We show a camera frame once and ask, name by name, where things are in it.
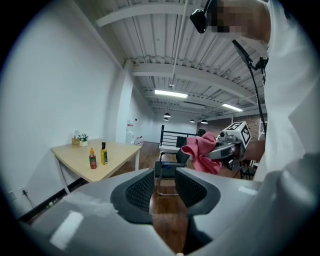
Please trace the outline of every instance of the ceiling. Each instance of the ceiling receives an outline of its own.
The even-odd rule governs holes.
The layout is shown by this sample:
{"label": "ceiling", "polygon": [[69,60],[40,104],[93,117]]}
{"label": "ceiling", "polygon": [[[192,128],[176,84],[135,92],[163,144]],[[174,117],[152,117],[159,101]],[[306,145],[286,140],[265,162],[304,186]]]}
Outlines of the ceiling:
{"label": "ceiling", "polygon": [[[184,0],[75,0],[73,2],[103,40],[113,58],[134,63],[135,84],[156,112],[173,111],[190,118],[229,114],[229,103],[243,110],[256,108],[250,72],[232,44],[210,29],[199,34],[189,19],[206,0],[190,0],[174,73],[174,91],[187,99],[155,96],[155,89],[170,90]],[[265,57],[267,46],[243,37],[237,41],[253,63]],[[254,71],[261,102],[262,74]]]}

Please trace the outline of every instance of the pink cloth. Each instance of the pink cloth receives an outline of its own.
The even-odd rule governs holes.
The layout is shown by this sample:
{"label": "pink cloth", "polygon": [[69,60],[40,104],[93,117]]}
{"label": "pink cloth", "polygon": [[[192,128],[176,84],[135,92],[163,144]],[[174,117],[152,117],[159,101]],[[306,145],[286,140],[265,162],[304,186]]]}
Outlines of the pink cloth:
{"label": "pink cloth", "polygon": [[205,157],[215,148],[216,144],[216,137],[211,131],[208,131],[202,137],[187,138],[186,146],[183,146],[181,150],[192,157],[193,166],[197,171],[218,174],[222,168],[221,161]]}

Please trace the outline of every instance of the small potted plant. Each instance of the small potted plant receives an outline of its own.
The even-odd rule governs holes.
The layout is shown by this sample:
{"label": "small potted plant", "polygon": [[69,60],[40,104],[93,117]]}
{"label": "small potted plant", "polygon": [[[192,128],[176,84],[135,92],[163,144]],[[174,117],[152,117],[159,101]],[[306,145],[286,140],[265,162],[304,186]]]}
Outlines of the small potted plant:
{"label": "small potted plant", "polygon": [[80,140],[79,146],[80,147],[87,147],[88,146],[88,135],[86,134],[82,134],[82,135],[78,135],[78,138]]}

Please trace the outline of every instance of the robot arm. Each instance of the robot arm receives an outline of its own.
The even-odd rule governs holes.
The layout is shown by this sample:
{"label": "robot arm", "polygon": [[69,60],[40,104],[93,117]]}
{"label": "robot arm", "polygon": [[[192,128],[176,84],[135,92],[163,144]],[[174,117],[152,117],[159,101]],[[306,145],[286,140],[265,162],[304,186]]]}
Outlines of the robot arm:
{"label": "robot arm", "polygon": [[245,156],[251,134],[246,122],[234,122],[225,128],[213,151],[206,155],[211,160],[221,160],[231,171],[239,170],[239,159]]}

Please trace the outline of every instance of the red sauce bottle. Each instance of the red sauce bottle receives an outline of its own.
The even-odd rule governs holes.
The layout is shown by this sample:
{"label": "red sauce bottle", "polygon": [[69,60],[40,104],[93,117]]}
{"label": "red sauce bottle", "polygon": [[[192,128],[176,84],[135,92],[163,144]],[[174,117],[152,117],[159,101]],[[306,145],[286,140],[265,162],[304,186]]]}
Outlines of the red sauce bottle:
{"label": "red sauce bottle", "polygon": [[90,161],[90,168],[96,169],[97,168],[97,159],[96,159],[96,155],[95,155],[93,148],[90,149],[89,161]]}

